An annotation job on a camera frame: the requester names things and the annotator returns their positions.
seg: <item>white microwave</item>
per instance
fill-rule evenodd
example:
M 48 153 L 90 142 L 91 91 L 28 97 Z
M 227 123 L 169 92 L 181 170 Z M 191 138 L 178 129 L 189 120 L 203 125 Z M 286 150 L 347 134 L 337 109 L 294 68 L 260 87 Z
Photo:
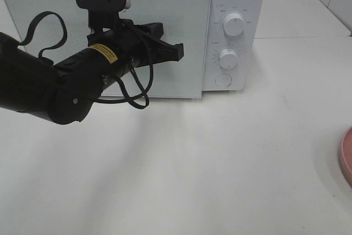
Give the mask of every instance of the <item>white microwave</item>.
M 130 0 L 131 7 L 120 13 L 136 24 L 163 23 L 162 40 L 184 44 L 180 62 L 155 65 L 155 78 L 149 91 L 151 97 L 200 98 L 202 91 L 241 90 L 245 84 L 250 51 L 262 0 Z M 75 0 L 5 0 L 19 36 L 26 35 L 31 20 L 40 12 L 53 11 L 62 16 L 68 29 L 67 43 L 46 57 L 55 63 L 87 46 L 87 11 Z M 36 29 L 34 41 L 25 47 L 37 55 L 43 47 L 56 43 L 61 27 L 48 17 Z M 147 67 L 137 73 L 146 84 Z M 131 95 L 138 87 L 130 75 L 124 76 Z M 120 96 L 118 85 L 104 91 L 105 96 Z

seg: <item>black cable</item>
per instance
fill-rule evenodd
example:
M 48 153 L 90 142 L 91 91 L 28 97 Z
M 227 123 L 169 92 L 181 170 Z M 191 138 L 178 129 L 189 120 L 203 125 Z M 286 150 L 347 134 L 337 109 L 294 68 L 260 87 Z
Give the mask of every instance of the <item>black cable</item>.
M 110 77 L 113 78 L 118 83 L 118 85 L 120 86 L 121 92 L 122 92 L 123 96 L 125 97 L 125 99 L 123 99 L 123 100 L 103 100 L 103 103 L 112 104 L 112 103 L 116 103 L 116 101 L 126 101 L 131 106 L 133 106 L 135 108 L 138 108 L 140 110 L 143 110 L 144 108 L 146 108 L 149 105 L 149 97 L 147 95 L 146 89 L 143 87 L 142 83 L 140 82 L 140 80 L 139 80 L 139 78 L 137 76 L 137 73 L 136 73 L 136 71 L 135 71 L 135 69 L 133 67 L 133 58 L 131 58 L 131 60 L 129 61 L 128 68 L 129 68 L 129 71 L 131 72 L 131 75 L 133 76 L 138 88 L 141 90 L 141 94 L 139 94 L 139 95 L 137 95 L 135 97 L 138 97 L 137 99 L 139 99 L 141 97 L 144 97 L 145 105 L 138 104 L 138 103 L 136 103 L 134 101 L 135 100 L 134 97 L 131 97 L 128 94 L 123 81 L 117 75 L 111 75 Z
M 39 59 L 43 58 L 43 52 L 45 50 L 54 50 L 54 49 L 60 48 L 67 41 L 67 29 L 66 29 L 66 25 L 65 25 L 65 22 L 62 19 L 62 17 L 59 14 L 55 13 L 55 12 L 44 11 L 44 12 L 38 14 L 37 16 L 35 16 L 35 18 L 31 21 L 31 23 L 29 24 L 29 27 L 28 27 L 27 35 L 24 38 L 23 42 L 20 42 L 19 45 L 25 46 L 25 45 L 29 44 L 32 41 L 32 39 L 33 39 L 34 31 L 37 28 L 38 24 L 41 22 L 41 20 L 43 18 L 45 18 L 46 16 L 49 16 L 49 15 L 55 15 L 59 19 L 60 24 L 62 26 L 62 30 L 63 30 L 63 36 L 62 36 L 62 39 L 57 44 L 55 44 L 55 45 L 53 45 L 51 47 L 42 49 L 39 52 L 39 55 L 38 55 Z
M 150 52 L 149 44 L 146 42 L 144 37 L 133 27 L 133 24 L 126 23 L 127 27 L 137 36 L 139 39 L 143 42 L 146 50 L 147 50 L 147 56 L 148 56 L 148 62 L 149 62 L 149 82 L 147 84 L 147 87 L 145 88 L 145 93 L 147 93 L 154 81 L 154 66 L 153 66 L 153 61 L 152 61 L 152 54 Z

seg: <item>yellow label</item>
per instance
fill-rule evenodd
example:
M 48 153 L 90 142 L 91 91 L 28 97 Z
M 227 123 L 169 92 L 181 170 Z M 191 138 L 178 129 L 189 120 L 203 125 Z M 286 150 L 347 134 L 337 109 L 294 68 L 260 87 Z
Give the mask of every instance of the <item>yellow label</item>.
M 106 47 L 103 44 L 95 43 L 95 44 L 89 46 L 88 48 L 91 48 L 91 49 L 94 49 L 96 51 L 99 51 L 99 53 L 104 55 L 104 57 L 107 58 L 107 60 L 110 63 L 114 63 L 118 59 L 116 54 L 109 47 Z

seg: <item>black robotic arm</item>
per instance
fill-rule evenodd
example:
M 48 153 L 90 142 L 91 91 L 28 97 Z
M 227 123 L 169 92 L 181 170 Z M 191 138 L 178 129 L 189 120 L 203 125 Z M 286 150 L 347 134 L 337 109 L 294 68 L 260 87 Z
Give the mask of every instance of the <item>black robotic arm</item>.
M 0 107 L 29 113 L 58 124 L 82 121 L 94 102 L 122 103 L 143 109 L 149 104 L 147 92 L 153 82 L 153 64 L 179 61 L 183 44 L 170 45 L 160 40 L 161 23 L 134 25 L 121 19 L 119 12 L 129 8 L 129 0 L 76 0 L 89 12 L 91 34 L 88 47 L 53 65 L 42 56 L 44 50 L 61 47 L 67 39 L 62 18 L 53 12 L 39 14 L 30 24 L 27 37 L 20 43 L 0 32 Z M 18 49 L 28 44 L 37 24 L 47 15 L 56 15 L 63 26 L 62 40 L 43 49 L 36 58 Z M 143 88 L 134 68 L 150 67 L 150 80 Z M 129 96 L 121 77 L 131 72 L 141 93 Z M 101 99 L 104 89 L 117 82 L 124 99 Z M 136 99 L 144 97 L 146 104 Z

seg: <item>tabletop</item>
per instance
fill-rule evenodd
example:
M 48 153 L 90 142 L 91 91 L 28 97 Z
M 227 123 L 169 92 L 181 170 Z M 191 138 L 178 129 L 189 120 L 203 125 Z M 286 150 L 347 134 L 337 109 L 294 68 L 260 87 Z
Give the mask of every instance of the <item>tabletop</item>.
M 257 39 L 241 92 L 65 126 L 0 110 L 2 233 L 350 234 L 351 54 L 349 37 Z

